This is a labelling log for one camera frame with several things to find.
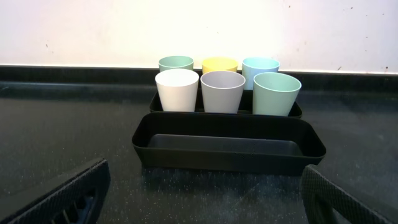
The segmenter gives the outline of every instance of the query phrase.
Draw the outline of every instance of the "wall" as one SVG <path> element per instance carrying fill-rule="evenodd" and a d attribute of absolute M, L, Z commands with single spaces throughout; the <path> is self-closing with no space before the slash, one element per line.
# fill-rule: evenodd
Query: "wall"
<path fill-rule="evenodd" d="M 273 57 L 281 70 L 398 74 L 396 0 L 2 0 L 0 64 L 156 67 Z"/>

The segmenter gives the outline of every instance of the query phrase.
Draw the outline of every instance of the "cup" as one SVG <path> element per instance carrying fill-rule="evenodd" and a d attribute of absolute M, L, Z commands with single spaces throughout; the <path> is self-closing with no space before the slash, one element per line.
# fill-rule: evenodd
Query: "cup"
<path fill-rule="evenodd" d="M 200 81 L 205 112 L 238 112 L 246 81 L 241 74 L 230 71 L 208 72 L 201 76 Z"/>
<path fill-rule="evenodd" d="M 253 90 L 253 78 L 264 72 L 278 72 L 279 62 L 271 58 L 251 57 L 242 62 L 242 75 L 246 78 L 243 88 Z"/>
<path fill-rule="evenodd" d="M 301 89 L 301 83 L 290 75 L 276 72 L 254 77 L 253 113 L 287 116 Z"/>
<path fill-rule="evenodd" d="M 161 72 L 174 68 L 193 70 L 193 59 L 187 56 L 169 56 L 159 60 Z"/>
<path fill-rule="evenodd" d="M 231 58 L 214 57 L 202 61 L 202 72 L 206 74 L 213 71 L 232 71 L 236 72 L 238 62 Z"/>
<path fill-rule="evenodd" d="M 187 69 L 170 69 L 155 77 L 163 111 L 194 112 L 199 75 Z"/>

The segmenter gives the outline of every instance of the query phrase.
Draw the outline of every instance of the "green cup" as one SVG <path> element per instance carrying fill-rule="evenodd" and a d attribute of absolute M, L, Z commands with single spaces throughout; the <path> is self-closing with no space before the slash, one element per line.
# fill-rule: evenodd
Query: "green cup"
<path fill-rule="evenodd" d="M 300 81 L 290 75 L 276 72 L 256 75 L 253 114 L 288 116 L 300 89 Z"/>
<path fill-rule="evenodd" d="M 193 70 L 193 59 L 187 56 L 169 56 L 159 60 L 161 72 L 174 68 Z"/>

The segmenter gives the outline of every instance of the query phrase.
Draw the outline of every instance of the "countertop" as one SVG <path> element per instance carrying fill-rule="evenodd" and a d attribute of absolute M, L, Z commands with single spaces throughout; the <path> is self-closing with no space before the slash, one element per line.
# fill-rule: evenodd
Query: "countertop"
<path fill-rule="evenodd" d="M 0 199 L 96 157 L 111 185 L 98 223 L 307 223 L 300 177 L 143 168 L 131 137 L 148 85 L 0 86 Z M 301 91 L 328 176 L 398 208 L 396 93 Z"/>

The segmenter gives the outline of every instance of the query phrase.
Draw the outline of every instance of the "rectangular tray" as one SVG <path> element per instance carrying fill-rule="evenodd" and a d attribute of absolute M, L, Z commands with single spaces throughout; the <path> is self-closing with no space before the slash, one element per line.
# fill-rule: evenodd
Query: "rectangular tray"
<path fill-rule="evenodd" d="M 145 166 L 301 175 L 326 149 L 310 124 L 277 116 L 151 113 L 132 137 Z"/>
<path fill-rule="evenodd" d="M 162 103 L 160 102 L 159 92 L 156 92 L 149 106 L 150 112 L 163 112 Z M 203 106 L 203 96 L 201 89 L 198 89 L 197 102 L 195 105 L 195 112 L 204 113 L 205 107 Z M 243 90 L 241 104 L 239 105 L 238 114 L 251 114 L 253 115 L 253 91 Z M 299 105 L 294 102 L 290 110 L 289 117 L 301 118 L 302 111 Z"/>

